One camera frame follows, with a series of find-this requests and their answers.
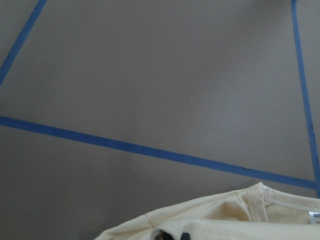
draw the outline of floor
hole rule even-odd
[[[258,182],[316,198],[320,2],[296,10],[315,140],[291,0],[1,1],[0,62],[26,40],[0,79],[0,239],[90,240]]]

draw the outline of shirt neckline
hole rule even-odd
[[[320,199],[281,192],[265,186],[262,182],[246,188],[245,192],[253,222],[269,222],[265,201],[286,208],[320,212]]]

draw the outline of blue tape line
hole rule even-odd
[[[314,172],[315,190],[316,190],[317,197],[320,199],[320,166],[319,166],[317,143],[316,143],[316,137],[315,137],[314,127],[312,122],[312,114],[311,114],[311,108],[310,108],[310,102],[309,102],[309,96],[308,96],[308,88],[307,88],[307,81],[306,81],[306,75],[305,75],[304,60],[302,56],[299,28],[298,28],[297,0],[292,0],[291,11],[292,11],[292,23],[293,23],[296,57],[298,62],[300,84],[301,84],[301,91],[302,91],[302,98],[303,98],[305,122],[306,122],[307,131],[308,131],[309,146],[311,151],[312,166],[313,166],[313,172]]]
[[[272,182],[288,184],[293,186],[298,186],[307,189],[315,189],[315,183],[313,181],[303,180],[295,177],[279,175],[275,173],[246,169],[241,166],[231,165],[223,162],[208,160],[200,157],[189,156],[181,153],[176,153],[172,151],[161,150],[157,148],[137,145],[133,143],[128,143],[124,141],[113,140],[110,138],[89,135],[85,133],[65,130],[57,127],[41,125],[37,123],[12,119],[4,116],[0,116],[0,125],[26,130],[33,133],[49,135],[53,137],[78,141],[82,143],[107,147],[111,149],[122,150],[130,153],[146,155],[150,157],[155,157],[159,159],[165,159],[170,161],[175,161],[184,164],[190,164],[194,166],[199,166],[208,169],[214,169],[218,171],[223,171],[232,174],[238,174],[242,176],[268,180]]]
[[[28,21],[24,25],[23,29],[21,30],[19,36],[15,40],[8,56],[4,60],[1,68],[0,68],[0,86],[5,80],[11,65],[14,63],[14,60],[16,59],[16,56],[18,55],[22,45],[26,41],[32,27],[34,26],[38,16],[41,13],[41,10],[43,9],[44,5],[46,4],[47,0],[39,0],[36,4],[33,12],[31,13]]]

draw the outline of t-shirt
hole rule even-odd
[[[320,240],[320,199],[259,182],[159,208],[95,240]]]

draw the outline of clothing tag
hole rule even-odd
[[[320,226],[320,212],[309,211],[310,224]]]

